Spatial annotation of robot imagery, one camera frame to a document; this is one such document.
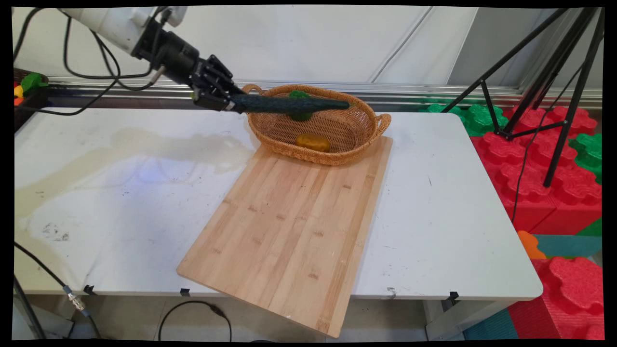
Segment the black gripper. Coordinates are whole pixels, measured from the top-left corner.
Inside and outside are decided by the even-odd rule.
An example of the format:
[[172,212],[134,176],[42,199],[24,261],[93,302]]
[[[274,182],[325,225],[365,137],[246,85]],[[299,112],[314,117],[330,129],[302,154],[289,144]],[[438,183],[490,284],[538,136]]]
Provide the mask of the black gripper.
[[190,86],[192,103],[214,111],[232,111],[231,99],[217,97],[244,94],[233,81],[225,64],[212,54],[204,59],[199,50],[171,31],[162,22],[149,22],[133,49],[133,56],[151,63],[154,70],[164,67],[163,75],[178,84]]

